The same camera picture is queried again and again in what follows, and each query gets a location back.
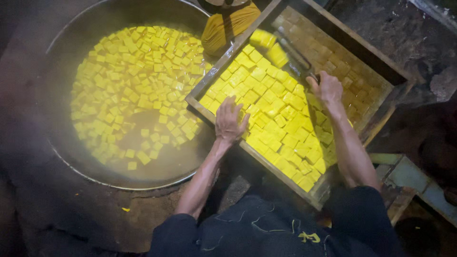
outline black shirt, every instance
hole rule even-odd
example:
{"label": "black shirt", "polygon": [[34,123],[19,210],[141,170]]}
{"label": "black shirt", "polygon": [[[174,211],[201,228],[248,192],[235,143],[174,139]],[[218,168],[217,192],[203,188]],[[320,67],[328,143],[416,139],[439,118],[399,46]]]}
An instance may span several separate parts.
{"label": "black shirt", "polygon": [[200,226],[176,214],[154,229],[148,256],[403,256],[376,189],[333,192],[326,207],[331,229],[253,195]]}

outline mustard cloth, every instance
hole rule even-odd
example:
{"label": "mustard cloth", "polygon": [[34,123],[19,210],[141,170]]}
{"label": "mustard cloth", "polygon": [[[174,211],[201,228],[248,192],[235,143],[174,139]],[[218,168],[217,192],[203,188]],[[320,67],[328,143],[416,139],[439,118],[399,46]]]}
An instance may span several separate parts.
{"label": "mustard cloth", "polygon": [[220,48],[224,47],[231,38],[226,38],[226,30],[233,28],[233,36],[243,33],[260,15],[260,10],[253,2],[250,5],[230,14],[224,21],[222,14],[208,18],[202,35],[202,46],[205,53],[211,56],[221,55]]}

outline large metal pot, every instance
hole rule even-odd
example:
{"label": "large metal pot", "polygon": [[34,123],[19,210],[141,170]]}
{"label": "large metal pot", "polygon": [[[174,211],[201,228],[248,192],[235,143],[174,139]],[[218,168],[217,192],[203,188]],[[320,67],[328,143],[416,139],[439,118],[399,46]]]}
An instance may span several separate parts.
{"label": "large metal pot", "polygon": [[78,65],[103,36],[142,24],[185,27],[201,35],[208,17],[205,11],[183,0],[104,0],[78,14],[49,46],[46,72],[37,87],[38,104],[56,154],[87,179],[123,189],[167,187],[191,177],[209,151],[213,135],[208,133],[209,127],[205,125],[201,137],[183,146],[183,150],[170,151],[150,173],[114,172],[92,157],[77,138],[70,120],[70,91]]}

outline wooden frame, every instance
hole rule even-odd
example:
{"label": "wooden frame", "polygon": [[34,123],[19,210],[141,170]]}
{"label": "wooden frame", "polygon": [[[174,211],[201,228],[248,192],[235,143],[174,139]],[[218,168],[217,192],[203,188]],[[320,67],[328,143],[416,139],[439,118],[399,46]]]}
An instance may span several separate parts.
{"label": "wooden frame", "polygon": [[[217,61],[214,67],[208,72],[208,74],[205,75],[197,86],[186,96],[185,100],[189,103],[191,109],[193,108],[193,111],[197,112],[199,117],[207,123],[214,125],[216,117],[213,113],[203,107],[198,100],[201,99],[212,83],[220,76],[235,56],[241,51],[242,47],[249,41],[249,37],[252,32],[254,32],[254,30],[257,29],[264,21],[269,21],[272,18],[274,19],[287,6],[291,6],[295,10],[304,14],[316,26],[320,27],[328,35],[335,38],[338,43],[350,50],[356,57],[369,65],[374,71],[384,77],[392,85],[396,86],[387,97],[388,102],[386,104],[382,104],[378,111],[372,116],[371,121],[360,133],[364,145],[367,145],[390,118],[393,110],[395,109],[395,103],[397,100],[401,99],[401,97],[404,96],[409,89],[411,89],[413,85],[413,83],[409,82],[409,80],[411,80],[411,76],[397,67],[396,64],[387,56],[382,54],[379,50],[374,48],[312,0],[273,0],[262,11],[259,18],[257,18],[257,20],[235,40],[235,43]],[[334,172],[328,171],[322,175],[313,188],[307,193],[290,178],[284,175],[273,164],[267,161],[250,145],[248,145],[245,140],[241,140],[239,145],[266,169],[288,185],[300,197],[307,200],[314,208],[317,210],[322,209],[322,202],[329,194],[329,177],[332,176]]]}

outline yellow print on shirt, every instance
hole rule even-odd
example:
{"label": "yellow print on shirt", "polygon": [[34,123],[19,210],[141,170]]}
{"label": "yellow print on shirt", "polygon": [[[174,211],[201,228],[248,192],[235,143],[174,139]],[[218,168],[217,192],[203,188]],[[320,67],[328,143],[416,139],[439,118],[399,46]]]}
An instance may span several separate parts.
{"label": "yellow print on shirt", "polygon": [[320,238],[316,233],[307,235],[305,232],[302,232],[301,234],[298,235],[298,237],[302,237],[303,238],[303,240],[302,240],[303,243],[306,243],[307,239],[310,240],[313,243],[319,243],[320,242]]}

